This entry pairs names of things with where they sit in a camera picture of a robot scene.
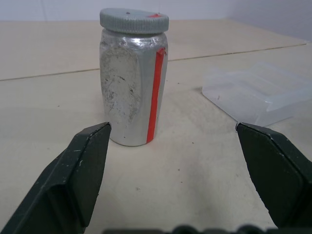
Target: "gray screw cap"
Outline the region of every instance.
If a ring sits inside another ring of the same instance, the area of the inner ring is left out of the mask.
[[[124,8],[105,8],[100,14],[102,27],[121,33],[153,34],[169,28],[169,17],[155,12]]]

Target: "clear plastic box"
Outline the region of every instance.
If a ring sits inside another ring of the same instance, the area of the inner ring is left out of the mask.
[[[202,93],[237,122],[266,126],[292,117],[312,98],[312,81],[268,63],[205,78]]]

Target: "jar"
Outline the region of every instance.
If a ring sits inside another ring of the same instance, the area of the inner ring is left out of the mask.
[[[153,140],[168,62],[165,31],[169,18],[159,13],[106,8],[100,42],[100,79],[105,121],[111,140],[139,146]]]

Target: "metal container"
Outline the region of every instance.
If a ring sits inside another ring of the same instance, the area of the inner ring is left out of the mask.
[[[155,136],[168,62],[169,18],[107,8],[100,13],[100,77],[111,139],[138,146]]]

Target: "red stripe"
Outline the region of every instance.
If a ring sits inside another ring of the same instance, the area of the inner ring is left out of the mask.
[[[154,139],[156,119],[157,119],[158,92],[159,92],[159,87],[160,87],[162,63],[164,61],[164,55],[166,55],[165,49],[166,49],[165,47],[160,48],[156,53],[151,112],[150,112],[150,121],[148,123],[146,143]]]

